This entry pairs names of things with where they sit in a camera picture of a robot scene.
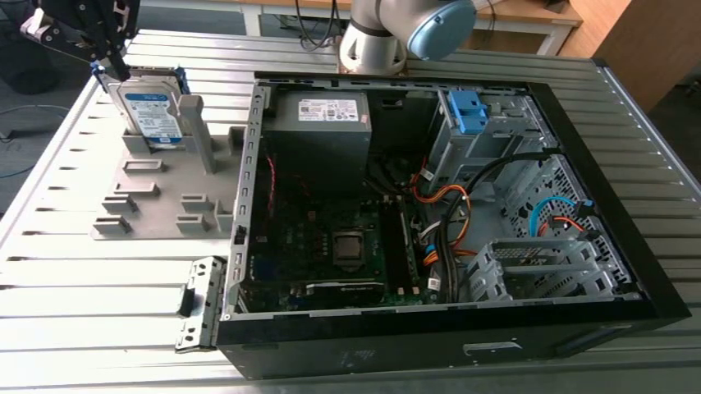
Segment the slotted aluminum table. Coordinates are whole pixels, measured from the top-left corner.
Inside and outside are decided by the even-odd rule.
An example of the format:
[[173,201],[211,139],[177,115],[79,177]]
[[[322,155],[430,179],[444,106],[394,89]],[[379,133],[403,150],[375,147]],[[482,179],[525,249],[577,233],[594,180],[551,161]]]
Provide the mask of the slotted aluminum table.
[[[141,30],[128,53],[132,65],[187,69],[212,134],[246,125],[254,71],[335,72],[331,50],[304,53],[294,39]],[[175,309],[189,262],[225,255],[228,241],[92,240],[124,123],[91,81],[0,223],[0,388],[686,392],[701,365],[701,193],[611,72],[587,60],[477,52],[408,66],[416,76],[550,84],[693,317],[566,360],[263,386],[242,379],[219,352],[176,355]]]

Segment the floor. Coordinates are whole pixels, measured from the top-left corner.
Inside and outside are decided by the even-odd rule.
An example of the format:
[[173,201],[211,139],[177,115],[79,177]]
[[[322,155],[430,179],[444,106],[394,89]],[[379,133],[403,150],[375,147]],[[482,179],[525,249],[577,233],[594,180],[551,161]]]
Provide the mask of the floor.
[[[262,32],[267,36],[299,37],[296,29],[280,29],[274,16],[262,18]],[[243,17],[232,12],[172,10],[143,7],[139,27],[152,30],[187,30],[201,33],[244,34]],[[307,22],[308,29],[314,22]],[[315,26],[314,36],[326,29]],[[15,94],[0,81],[0,111],[25,104],[52,104],[69,107],[88,79],[88,68],[83,62],[60,53],[52,53],[52,62],[61,73],[59,87],[47,94],[24,96]],[[694,176],[701,178],[701,94],[687,98],[683,89],[674,89],[649,114],[651,121],[677,151]],[[7,210],[28,173],[1,178],[28,168],[39,159],[60,117],[41,110],[27,110],[2,115],[0,127],[16,131],[12,140],[0,144],[0,217]]]

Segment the motherboard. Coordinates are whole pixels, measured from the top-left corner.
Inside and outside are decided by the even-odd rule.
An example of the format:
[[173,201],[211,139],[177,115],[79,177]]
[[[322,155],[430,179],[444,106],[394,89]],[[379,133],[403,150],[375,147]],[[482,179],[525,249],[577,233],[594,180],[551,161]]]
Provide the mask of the motherboard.
[[280,201],[252,245],[251,312],[422,305],[412,212],[400,199]]

